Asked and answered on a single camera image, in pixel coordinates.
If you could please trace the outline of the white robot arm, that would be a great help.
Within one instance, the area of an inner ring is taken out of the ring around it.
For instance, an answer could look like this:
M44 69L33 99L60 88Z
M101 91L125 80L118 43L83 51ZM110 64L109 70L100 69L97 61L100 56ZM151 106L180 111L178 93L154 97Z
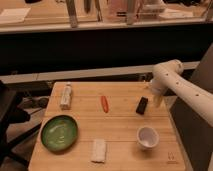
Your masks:
M151 92L160 97L167 89L171 89L213 127L213 94L184 79L181 76L183 70L183 63L179 60L156 64L152 70L153 79L149 83Z

